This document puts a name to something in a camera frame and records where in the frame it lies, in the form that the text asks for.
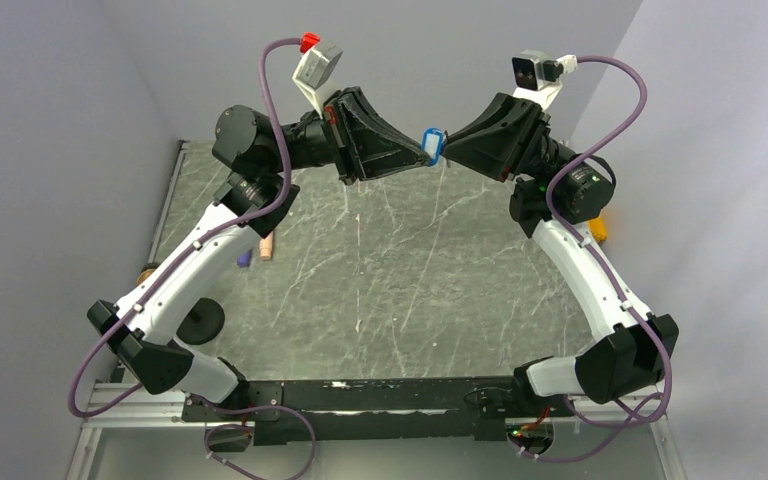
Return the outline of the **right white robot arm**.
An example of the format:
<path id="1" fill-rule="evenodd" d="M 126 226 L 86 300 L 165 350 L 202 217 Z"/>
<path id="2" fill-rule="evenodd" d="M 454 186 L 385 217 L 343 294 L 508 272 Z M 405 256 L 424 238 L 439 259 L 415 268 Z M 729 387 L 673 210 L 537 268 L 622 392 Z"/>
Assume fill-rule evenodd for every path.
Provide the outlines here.
<path id="1" fill-rule="evenodd" d="M 669 384 L 679 336 L 675 320 L 654 314 L 632 292 L 588 227 L 612 199 L 612 174 L 601 174 L 553 139 L 538 103 L 505 93 L 451 135 L 442 154 L 493 180 L 515 179 L 510 216 L 559 270 L 593 338 L 579 354 L 517 367 L 513 406 L 532 416 L 553 397 L 584 396 L 605 404 Z"/>

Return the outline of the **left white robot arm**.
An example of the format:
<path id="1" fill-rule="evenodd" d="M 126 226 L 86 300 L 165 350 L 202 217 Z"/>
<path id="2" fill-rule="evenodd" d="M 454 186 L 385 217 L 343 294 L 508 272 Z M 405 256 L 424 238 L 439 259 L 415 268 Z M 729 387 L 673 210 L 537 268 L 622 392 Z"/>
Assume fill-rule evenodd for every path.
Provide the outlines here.
<path id="1" fill-rule="evenodd" d="M 148 392 L 180 389 L 232 420 L 247 406 L 244 375 L 188 347 L 179 328 L 231 262 L 287 216 L 299 193 L 292 173 L 331 165 L 343 181 L 374 180 L 434 164 L 439 145 L 401 133 L 361 89 L 347 87 L 290 124 L 271 100 L 263 111 L 230 107 L 217 121 L 213 154 L 230 173 L 195 227 L 146 280 L 115 302 L 94 304 L 88 318 Z"/>

